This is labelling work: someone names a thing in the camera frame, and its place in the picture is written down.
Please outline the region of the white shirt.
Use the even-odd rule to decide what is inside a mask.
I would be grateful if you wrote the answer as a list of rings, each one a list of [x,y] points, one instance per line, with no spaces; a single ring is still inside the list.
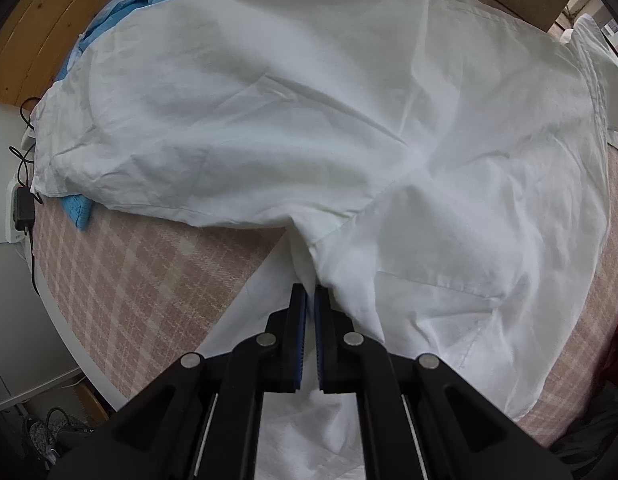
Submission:
[[[610,225],[618,63],[477,0],[167,0],[104,32],[34,114],[32,186],[195,228],[280,228],[202,343],[294,278],[391,352],[523,418]]]

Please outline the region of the pink plaid bed sheet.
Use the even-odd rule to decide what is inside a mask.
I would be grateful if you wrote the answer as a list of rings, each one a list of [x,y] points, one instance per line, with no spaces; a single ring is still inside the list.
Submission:
[[[586,306],[522,428],[550,444],[588,400],[618,324],[618,151],[608,153],[612,222]],[[197,230],[94,207],[79,230],[57,200],[39,206],[36,284],[77,362],[108,401],[127,400],[210,333],[287,252],[279,231]]]

